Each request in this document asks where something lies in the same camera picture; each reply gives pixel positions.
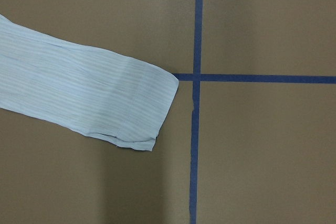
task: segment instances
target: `light blue cloth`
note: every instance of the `light blue cloth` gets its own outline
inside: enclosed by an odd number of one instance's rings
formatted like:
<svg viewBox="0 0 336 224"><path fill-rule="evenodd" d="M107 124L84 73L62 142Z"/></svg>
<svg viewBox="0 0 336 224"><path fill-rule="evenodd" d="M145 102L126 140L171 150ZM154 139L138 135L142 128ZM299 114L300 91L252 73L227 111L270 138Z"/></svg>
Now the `light blue cloth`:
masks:
<svg viewBox="0 0 336 224"><path fill-rule="evenodd" d="M0 15L0 108L151 151L177 86L157 66L57 39Z"/></svg>

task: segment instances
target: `striped fabric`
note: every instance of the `striped fabric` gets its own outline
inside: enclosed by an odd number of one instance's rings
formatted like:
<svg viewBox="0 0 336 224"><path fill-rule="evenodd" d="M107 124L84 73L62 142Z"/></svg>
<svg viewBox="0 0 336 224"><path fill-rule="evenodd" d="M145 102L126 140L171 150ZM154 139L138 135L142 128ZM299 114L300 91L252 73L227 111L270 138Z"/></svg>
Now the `striped fabric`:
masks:
<svg viewBox="0 0 336 224"><path fill-rule="evenodd" d="M157 66L57 39L0 15L3 109L151 151L177 86Z"/></svg>

